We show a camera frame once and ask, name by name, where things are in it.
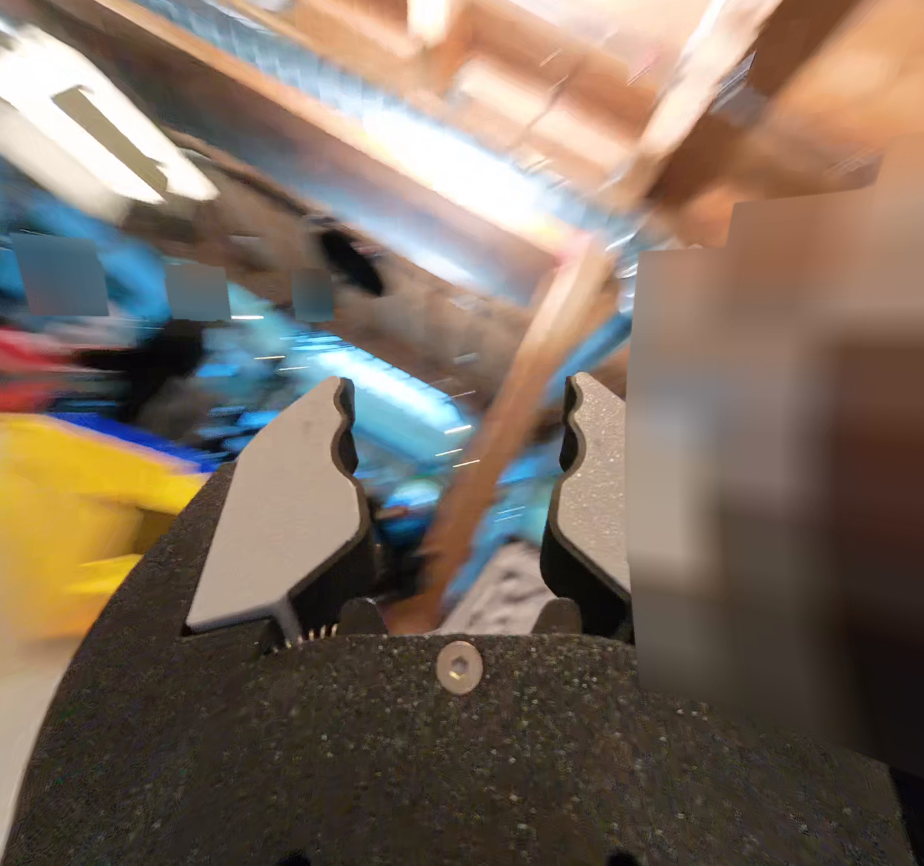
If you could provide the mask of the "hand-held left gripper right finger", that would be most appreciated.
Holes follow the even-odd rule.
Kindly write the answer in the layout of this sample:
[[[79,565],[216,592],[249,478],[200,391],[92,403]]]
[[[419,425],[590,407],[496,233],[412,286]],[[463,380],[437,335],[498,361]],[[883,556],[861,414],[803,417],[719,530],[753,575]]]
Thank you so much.
[[[626,486],[626,403],[589,373],[565,382],[561,475],[553,489],[539,568],[571,600],[582,632],[633,639]]]

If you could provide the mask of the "yellow plastic bin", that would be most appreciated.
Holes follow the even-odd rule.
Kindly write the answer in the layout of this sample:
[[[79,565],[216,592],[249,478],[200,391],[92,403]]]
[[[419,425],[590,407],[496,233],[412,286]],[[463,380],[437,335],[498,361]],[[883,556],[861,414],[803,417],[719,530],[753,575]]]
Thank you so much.
[[[83,636],[210,474],[43,414],[1,422],[2,621]]]

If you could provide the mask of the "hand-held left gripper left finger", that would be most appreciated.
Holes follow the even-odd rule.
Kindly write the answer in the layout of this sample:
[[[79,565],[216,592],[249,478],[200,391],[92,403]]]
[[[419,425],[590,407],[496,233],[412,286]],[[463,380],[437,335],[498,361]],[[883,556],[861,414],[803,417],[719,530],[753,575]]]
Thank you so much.
[[[355,388],[332,376],[265,425],[235,463],[191,600],[204,633],[269,621],[289,643],[340,627],[377,579],[368,498],[355,477]]]

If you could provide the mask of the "wooden post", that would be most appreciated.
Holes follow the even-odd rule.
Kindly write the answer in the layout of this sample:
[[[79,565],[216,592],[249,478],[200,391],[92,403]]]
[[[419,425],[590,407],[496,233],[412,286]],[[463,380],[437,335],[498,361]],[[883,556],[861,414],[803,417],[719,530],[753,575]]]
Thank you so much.
[[[587,232],[572,237],[498,394],[463,453],[424,541],[422,589],[388,606],[397,635],[426,634],[445,618],[445,593],[468,559],[496,484],[527,444],[550,383],[568,356],[617,309],[607,288],[615,255]]]

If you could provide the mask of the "ceiling light fixture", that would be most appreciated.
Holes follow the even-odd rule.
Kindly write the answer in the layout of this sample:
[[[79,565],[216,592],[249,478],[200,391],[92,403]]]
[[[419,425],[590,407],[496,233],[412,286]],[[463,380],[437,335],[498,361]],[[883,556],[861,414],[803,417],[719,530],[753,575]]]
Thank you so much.
[[[1,154],[117,226],[136,212],[190,221],[220,193],[93,63],[34,25],[2,25]]]

